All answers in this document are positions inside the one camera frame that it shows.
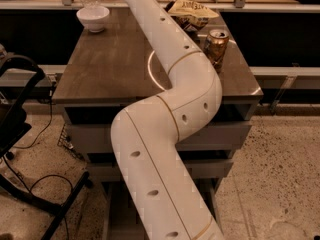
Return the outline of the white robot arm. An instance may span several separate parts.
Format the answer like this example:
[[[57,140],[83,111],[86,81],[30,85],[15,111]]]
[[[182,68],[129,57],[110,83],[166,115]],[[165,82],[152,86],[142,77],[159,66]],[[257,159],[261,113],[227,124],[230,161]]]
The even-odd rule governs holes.
[[[224,240],[176,150],[206,126],[222,100],[210,61],[156,0],[124,0],[154,49],[171,89],[121,110],[111,141],[150,240]]]

